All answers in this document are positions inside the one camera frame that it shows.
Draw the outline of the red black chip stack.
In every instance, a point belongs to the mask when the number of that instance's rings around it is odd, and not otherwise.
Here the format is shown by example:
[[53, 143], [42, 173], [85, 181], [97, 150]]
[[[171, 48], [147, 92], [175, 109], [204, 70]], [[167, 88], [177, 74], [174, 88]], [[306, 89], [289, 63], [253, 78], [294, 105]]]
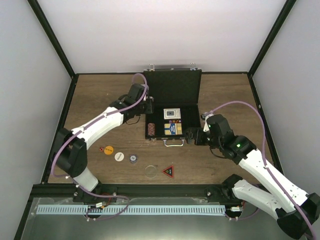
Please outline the red black chip stack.
[[148, 123], [147, 124], [147, 136], [152, 137], [156, 134], [156, 127], [154, 123]]

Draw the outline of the black poker case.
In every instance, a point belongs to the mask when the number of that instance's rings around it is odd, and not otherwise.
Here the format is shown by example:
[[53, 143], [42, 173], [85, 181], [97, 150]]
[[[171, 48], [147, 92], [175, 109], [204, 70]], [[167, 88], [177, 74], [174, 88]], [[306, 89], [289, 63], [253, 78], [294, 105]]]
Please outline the black poker case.
[[[199, 95], [202, 70], [190, 63], [184, 68], [158, 68], [153, 64], [143, 71], [153, 97], [154, 111], [145, 117], [145, 139], [163, 141], [166, 147], [181, 147], [186, 143], [187, 128], [201, 127]], [[164, 119], [164, 109], [180, 109], [181, 119]], [[155, 124], [155, 136], [147, 136], [148, 123]], [[182, 135], [165, 135], [164, 124], [181, 123]], [[167, 141], [178, 140], [180, 144], [168, 145]]]

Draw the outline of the purple chip stack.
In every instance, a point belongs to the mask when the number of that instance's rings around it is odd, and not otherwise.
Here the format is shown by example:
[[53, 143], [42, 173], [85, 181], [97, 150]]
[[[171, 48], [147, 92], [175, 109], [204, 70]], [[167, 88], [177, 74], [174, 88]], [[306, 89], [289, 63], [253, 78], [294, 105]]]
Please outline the purple chip stack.
[[138, 156], [135, 154], [130, 155], [129, 161], [130, 161], [130, 163], [135, 164], [138, 161]]

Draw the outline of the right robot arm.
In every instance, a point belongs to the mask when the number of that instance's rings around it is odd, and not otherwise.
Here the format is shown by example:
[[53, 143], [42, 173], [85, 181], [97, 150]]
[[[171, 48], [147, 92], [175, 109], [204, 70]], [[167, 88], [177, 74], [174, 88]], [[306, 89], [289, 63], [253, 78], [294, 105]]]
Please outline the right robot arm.
[[189, 142], [197, 146], [218, 149], [225, 159], [254, 176], [265, 190], [233, 174], [222, 188], [223, 198], [229, 202], [240, 199], [273, 217], [280, 229], [293, 239], [309, 233], [320, 216], [320, 197], [307, 193], [280, 173], [252, 141], [235, 135], [227, 119], [221, 114], [205, 117], [204, 127], [190, 127], [184, 131]]

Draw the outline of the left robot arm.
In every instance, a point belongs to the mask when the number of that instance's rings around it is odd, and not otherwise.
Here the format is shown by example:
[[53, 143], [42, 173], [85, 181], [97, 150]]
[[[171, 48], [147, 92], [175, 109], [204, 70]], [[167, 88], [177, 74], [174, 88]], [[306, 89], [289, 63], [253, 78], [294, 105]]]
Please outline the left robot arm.
[[127, 94], [110, 103], [92, 120], [71, 130], [61, 128], [53, 145], [50, 174], [71, 178], [89, 201], [97, 202], [102, 189], [100, 181], [89, 170], [87, 151], [106, 133], [133, 117], [152, 113], [153, 99], [148, 97], [148, 91], [148, 85], [134, 83]]

